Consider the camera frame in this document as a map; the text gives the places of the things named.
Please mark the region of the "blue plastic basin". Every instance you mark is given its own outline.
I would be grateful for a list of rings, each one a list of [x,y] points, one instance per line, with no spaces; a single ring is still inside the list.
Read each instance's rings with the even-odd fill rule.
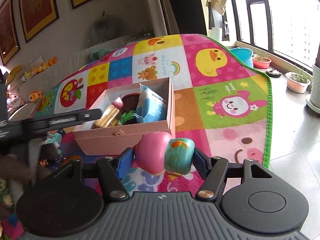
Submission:
[[[245,65],[247,65],[250,68],[253,68],[253,51],[249,48],[232,48],[230,51]]]

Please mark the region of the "framed red picture middle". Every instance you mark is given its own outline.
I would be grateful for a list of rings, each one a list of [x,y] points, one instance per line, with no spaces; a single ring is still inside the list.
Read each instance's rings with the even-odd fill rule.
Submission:
[[[24,38],[29,42],[59,19],[56,0],[18,0]]]

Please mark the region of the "yellow packaged bread snack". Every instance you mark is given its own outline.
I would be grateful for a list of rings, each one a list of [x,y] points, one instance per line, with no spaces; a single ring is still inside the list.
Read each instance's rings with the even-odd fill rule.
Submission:
[[[93,122],[92,129],[117,126],[119,113],[120,110],[117,109],[117,107],[115,107],[114,105],[109,105],[107,109],[105,109],[101,118]]]

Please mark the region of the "teal plastic toy piece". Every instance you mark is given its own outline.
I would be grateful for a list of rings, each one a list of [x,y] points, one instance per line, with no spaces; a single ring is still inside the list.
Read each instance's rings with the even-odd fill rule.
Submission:
[[[60,133],[48,133],[46,142],[47,144],[53,144],[55,146],[58,155],[61,155],[61,150],[59,149],[61,141],[62,135]]]

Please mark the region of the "framed red picture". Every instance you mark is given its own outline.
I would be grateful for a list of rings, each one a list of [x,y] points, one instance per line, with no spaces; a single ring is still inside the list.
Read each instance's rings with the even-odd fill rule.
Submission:
[[[6,66],[13,56],[20,50],[12,0],[5,0],[1,5],[0,32],[1,61],[3,66]]]
[[[29,42],[59,19],[56,0],[18,0],[24,38]]]

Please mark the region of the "framed red picture left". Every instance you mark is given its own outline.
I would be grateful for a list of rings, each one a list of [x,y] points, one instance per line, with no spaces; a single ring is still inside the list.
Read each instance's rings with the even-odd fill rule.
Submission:
[[[12,0],[5,0],[1,5],[0,32],[1,61],[3,66],[6,66],[13,56],[20,50]]]

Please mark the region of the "pink plant pot small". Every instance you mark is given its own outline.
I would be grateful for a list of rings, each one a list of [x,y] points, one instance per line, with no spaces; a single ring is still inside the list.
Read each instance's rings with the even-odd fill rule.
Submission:
[[[253,66],[259,69],[267,69],[270,66],[270,63],[272,62],[269,58],[262,56],[253,57],[252,61]]]

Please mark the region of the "pink cardboard box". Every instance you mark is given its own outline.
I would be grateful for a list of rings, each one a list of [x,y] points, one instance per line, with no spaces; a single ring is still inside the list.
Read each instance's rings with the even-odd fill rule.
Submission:
[[[73,134],[85,155],[119,155],[128,147],[134,146],[144,134],[168,132],[175,136],[175,95],[170,78],[145,81],[141,84],[149,87],[167,103],[167,116],[164,120],[93,129],[93,121],[74,128]]]

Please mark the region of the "brown-haired crochet doll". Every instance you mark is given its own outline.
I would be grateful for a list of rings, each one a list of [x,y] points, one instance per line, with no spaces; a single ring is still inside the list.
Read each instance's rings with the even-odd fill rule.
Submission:
[[[123,96],[123,107],[120,110],[118,126],[132,125],[137,123],[135,113],[139,102],[139,96],[140,92],[135,92]]]

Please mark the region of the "pink teal toy figure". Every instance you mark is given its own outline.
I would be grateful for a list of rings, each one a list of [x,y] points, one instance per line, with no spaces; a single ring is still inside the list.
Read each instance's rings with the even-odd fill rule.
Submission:
[[[134,147],[132,167],[159,175],[166,171],[188,174],[191,170],[195,143],[188,138],[173,138],[168,132],[142,136]]]

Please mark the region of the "potted plant white pot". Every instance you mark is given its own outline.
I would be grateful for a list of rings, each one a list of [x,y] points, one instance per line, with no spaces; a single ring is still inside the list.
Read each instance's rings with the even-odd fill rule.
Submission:
[[[306,97],[306,105],[316,113],[320,113],[320,47],[316,57],[316,62],[313,65],[313,83],[311,94]]]

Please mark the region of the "white pink plant pot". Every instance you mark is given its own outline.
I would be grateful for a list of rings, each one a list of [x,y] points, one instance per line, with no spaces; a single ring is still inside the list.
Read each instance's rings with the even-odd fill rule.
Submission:
[[[304,94],[311,83],[305,75],[295,72],[287,72],[285,77],[288,89],[298,94]]]

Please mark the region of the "colourful cartoon play mat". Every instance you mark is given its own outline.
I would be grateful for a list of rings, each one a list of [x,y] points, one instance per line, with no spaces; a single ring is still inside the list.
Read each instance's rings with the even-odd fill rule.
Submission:
[[[198,34],[156,37],[113,50],[61,81],[28,116],[89,108],[105,90],[166,77],[175,94],[176,137],[193,140],[209,156],[269,165],[269,78]]]

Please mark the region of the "teal cloth on sofa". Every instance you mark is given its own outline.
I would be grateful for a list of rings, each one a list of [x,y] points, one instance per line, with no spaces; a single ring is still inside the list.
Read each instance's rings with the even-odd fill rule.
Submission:
[[[91,61],[97,61],[105,57],[111,51],[112,49],[98,48],[89,52],[89,58]]]

